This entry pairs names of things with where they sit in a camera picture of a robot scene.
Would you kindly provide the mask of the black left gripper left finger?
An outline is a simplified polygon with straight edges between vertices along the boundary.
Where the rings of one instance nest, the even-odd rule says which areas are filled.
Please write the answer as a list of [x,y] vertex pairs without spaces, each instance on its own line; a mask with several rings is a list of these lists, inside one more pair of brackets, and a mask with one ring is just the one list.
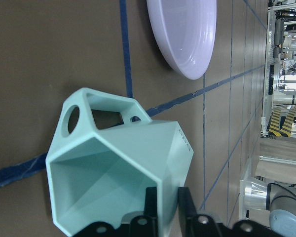
[[153,237],[158,236],[157,187],[146,188],[144,215],[152,221]]

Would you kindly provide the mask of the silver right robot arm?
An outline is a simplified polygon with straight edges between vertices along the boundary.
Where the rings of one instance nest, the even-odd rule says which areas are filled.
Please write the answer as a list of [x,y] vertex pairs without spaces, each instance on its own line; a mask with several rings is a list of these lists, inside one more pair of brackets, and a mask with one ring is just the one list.
[[240,179],[239,219],[251,210],[269,211],[269,227],[284,237],[296,237],[296,184]]

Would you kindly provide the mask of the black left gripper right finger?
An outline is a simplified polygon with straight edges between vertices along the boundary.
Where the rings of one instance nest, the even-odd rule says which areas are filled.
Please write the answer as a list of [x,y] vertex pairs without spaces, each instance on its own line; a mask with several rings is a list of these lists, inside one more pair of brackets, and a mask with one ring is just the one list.
[[183,237],[196,237],[198,213],[188,187],[178,188],[179,223]]

